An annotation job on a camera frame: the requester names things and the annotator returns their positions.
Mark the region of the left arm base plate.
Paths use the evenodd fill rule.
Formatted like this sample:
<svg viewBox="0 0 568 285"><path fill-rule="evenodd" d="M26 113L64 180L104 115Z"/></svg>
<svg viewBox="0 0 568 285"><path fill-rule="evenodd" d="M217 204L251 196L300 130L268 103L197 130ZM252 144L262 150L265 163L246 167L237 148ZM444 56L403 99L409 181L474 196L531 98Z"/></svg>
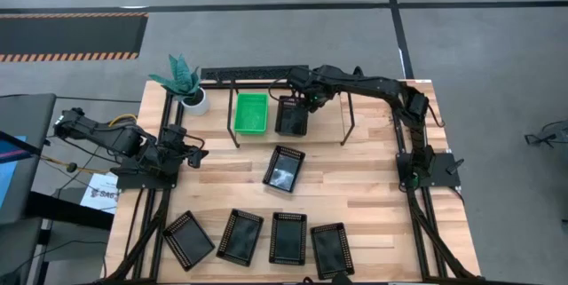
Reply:
<svg viewBox="0 0 568 285"><path fill-rule="evenodd" d="M139 170L120 170L112 169L112 172L118 177L118 189L170 189L178 183L178 173L173 174L151 174Z"/></svg>

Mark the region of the black hazard-striped floor mat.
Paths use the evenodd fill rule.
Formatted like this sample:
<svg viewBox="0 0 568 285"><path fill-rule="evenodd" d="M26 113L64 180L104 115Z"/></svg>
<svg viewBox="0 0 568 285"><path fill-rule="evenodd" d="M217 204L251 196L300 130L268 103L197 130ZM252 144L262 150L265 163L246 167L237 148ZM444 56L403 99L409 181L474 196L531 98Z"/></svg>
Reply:
<svg viewBox="0 0 568 285"><path fill-rule="evenodd" d="M0 15L0 62L136 59L146 12Z"/></svg>

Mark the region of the green artificial plant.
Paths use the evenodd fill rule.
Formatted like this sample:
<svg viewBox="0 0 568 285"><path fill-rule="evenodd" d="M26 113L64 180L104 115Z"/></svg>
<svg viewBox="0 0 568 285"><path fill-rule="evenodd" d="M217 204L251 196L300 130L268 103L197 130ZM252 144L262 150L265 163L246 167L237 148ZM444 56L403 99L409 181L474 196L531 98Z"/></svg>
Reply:
<svg viewBox="0 0 568 285"><path fill-rule="evenodd" d="M169 63L171 79L157 74L150 74L149 78L174 95L193 98L201 87L201 79L197 75L197 69L191 69L182 54L177 58L170 55Z"/></svg>

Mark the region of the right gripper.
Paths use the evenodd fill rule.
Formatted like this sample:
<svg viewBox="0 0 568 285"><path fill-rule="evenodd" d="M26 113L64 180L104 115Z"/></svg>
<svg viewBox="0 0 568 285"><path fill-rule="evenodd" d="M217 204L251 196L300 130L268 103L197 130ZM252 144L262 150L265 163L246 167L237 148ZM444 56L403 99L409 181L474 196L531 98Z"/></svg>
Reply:
<svg viewBox="0 0 568 285"><path fill-rule="evenodd" d="M290 70L288 85L303 96L303 105L311 106L312 113L323 106L323 101L333 98L333 92L320 80L319 75L304 67L293 67Z"/></svg>

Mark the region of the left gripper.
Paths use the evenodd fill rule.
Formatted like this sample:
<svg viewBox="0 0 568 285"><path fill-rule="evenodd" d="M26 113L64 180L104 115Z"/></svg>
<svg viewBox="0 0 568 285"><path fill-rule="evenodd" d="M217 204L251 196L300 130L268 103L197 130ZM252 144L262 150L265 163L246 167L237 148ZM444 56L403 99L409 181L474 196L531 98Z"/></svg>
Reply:
<svg viewBox="0 0 568 285"><path fill-rule="evenodd" d="M202 159L208 155L207 150L196 149L195 146L187 145L184 141L165 141L156 146L157 162L161 166L178 166L186 158ZM189 160L191 168L199 169L200 161Z"/></svg>

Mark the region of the black plastic basket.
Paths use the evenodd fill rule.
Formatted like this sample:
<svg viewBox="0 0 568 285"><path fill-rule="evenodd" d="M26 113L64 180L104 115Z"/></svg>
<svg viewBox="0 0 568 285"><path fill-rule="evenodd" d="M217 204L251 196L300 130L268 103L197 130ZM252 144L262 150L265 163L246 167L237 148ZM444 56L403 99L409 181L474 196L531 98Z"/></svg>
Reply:
<svg viewBox="0 0 568 285"><path fill-rule="evenodd" d="M269 262L277 265L304 265L306 231L305 214L274 212Z"/></svg>
<svg viewBox="0 0 568 285"><path fill-rule="evenodd" d="M190 210L168 225L162 237L186 272L216 247Z"/></svg>
<svg viewBox="0 0 568 285"><path fill-rule="evenodd" d="M282 192L292 194L304 158L304 152L286 146L276 146L262 183Z"/></svg>
<svg viewBox="0 0 568 285"><path fill-rule="evenodd" d="M308 111L299 98L280 96L275 132L281 136L303 137L307 134Z"/></svg>
<svg viewBox="0 0 568 285"><path fill-rule="evenodd" d="M263 223L263 217L233 209L225 226L216 257L236 265L249 267Z"/></svg>
<svg viewBox="0 0 568 285"><path fill-rule="evenodd" d="M338 274L355 274L346 229L343 223L310 229L318 278L331 280Z"/></svg>

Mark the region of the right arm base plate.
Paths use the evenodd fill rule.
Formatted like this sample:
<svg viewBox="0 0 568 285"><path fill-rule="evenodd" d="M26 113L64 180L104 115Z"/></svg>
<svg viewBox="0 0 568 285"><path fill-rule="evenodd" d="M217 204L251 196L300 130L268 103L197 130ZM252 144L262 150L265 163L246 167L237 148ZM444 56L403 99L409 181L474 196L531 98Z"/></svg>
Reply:
<svg viewBox="0 0 568 285"><path fill-rule="evenodd" d="M410 154L398 154L396 157L399 180L403 187L456 187L461 184L458 171L449 175L446 168L456 162L454 155L449 153L436 154L431 174L428 177L415 176L409 169Z"/></svg>

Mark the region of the black low bench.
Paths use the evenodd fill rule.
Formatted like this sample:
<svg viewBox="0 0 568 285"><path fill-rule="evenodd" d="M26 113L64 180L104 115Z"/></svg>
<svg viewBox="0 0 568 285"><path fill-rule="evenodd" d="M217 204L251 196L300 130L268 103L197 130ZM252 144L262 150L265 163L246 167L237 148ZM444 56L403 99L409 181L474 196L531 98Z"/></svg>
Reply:
<svg viewBox="0 0 568 285"><path fill-rule="evenodd" d="M114 221L114 215L111 213L38 192L29 194L24 213L28 217L45 218L107 231L111 230Z"/></svg>

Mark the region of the black perforated floor grate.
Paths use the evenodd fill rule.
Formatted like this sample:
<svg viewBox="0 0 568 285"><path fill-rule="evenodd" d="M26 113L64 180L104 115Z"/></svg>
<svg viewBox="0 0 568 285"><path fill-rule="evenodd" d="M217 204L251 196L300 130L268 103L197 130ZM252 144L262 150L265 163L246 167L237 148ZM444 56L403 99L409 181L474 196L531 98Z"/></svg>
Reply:
<svg viewBox="0 0 568 285"><path fill-rule="evenodd" d="M208 67L201 71L201 79L210 81L278 79L284 77L292 68L293 66Z"/></svg>

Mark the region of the grey cart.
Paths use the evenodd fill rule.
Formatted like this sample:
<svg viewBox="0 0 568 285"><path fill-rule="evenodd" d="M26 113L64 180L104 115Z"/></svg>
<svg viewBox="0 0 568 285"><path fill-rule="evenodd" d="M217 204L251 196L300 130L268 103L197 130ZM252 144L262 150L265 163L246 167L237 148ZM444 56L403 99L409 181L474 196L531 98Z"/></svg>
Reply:
<svg viewBox="0 0 568 285"><path fill-rule="evenodd" d="M29 145L42 149L55 101L56 95L52 93L0 97L0 131L13 137L25 136ZM0 206L0 225L24 217L38 163L38 156L16 162Z"/></svg>

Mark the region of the blue-screen laptop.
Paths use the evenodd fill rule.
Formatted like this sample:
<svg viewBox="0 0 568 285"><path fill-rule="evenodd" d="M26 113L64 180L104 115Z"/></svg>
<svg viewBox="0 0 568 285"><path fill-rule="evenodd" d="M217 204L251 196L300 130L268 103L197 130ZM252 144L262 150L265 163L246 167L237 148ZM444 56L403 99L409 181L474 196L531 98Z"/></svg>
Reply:
<svg viewBox="0 0 568 285"><path fill-rule="evenodd" d="M18 161L41 155L41 149L26 140L26 136L13 137L0 131L0 209L6 203Z"/></svg>

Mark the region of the black floor stand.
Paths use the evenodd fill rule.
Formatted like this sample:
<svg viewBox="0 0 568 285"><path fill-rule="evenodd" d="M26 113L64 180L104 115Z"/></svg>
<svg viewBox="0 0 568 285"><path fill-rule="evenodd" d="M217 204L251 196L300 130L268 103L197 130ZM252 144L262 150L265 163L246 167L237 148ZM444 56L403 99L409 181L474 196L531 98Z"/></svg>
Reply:
<svg viewBox="0 0 568 285"><path fill-rule="evenodd" d="M546 144L550 147L553 147L554 144L568 145L568 120L545 124L537 134L526 134L525 142L529 146L540 144Z"/></svg>

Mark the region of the white plant pot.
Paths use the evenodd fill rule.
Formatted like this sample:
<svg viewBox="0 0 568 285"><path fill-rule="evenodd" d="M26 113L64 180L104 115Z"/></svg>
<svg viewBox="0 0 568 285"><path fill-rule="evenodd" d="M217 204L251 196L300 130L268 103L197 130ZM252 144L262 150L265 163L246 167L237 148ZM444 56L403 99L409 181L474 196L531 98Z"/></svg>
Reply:
<svg viewBox="0 0 568 285"><path fill-rule="evenodd" d="M205 115L209 111L209 97L202 88L193 96L179 96L178 101L189 115Z"/></svg>

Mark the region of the green plastic basket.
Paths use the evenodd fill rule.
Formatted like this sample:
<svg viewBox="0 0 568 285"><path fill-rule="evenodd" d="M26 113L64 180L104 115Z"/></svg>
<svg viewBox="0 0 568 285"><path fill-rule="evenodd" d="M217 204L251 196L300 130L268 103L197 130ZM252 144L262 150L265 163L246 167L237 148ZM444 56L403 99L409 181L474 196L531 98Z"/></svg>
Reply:
<svg viewBox="0 0 568 285"><path fill-rule="evenodd" d="M241 135L264 135L268 121L268 95L240 93L237 95L233 128Z"/></svg>

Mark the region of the black metal rack frame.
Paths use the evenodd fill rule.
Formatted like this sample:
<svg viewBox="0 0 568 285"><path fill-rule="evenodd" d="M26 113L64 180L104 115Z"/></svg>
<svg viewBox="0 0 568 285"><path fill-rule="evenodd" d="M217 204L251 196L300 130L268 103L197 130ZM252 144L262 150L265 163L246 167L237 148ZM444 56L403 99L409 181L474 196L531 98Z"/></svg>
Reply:
<svg viewBox="0 0 568 285"><path fill-rule="evenodd" d="M232 92L230 96L231 107L227 116L227 130L233 142L239 144L280 144L280 143L341 143L346 137L343 119L343 108L339 98L330 100L324 107L311 114L308 112L307 134L303 137L281 136L275 132L275 122L279 105L279 98L268 98L268 121L264 135L241 135L234 128L237 95L240 93L267 94L270 89L279 96L291 96L285 91L286 84L283 77L278 79L261 80L230 80L217 81L217 85L226 87Z"/></svg>

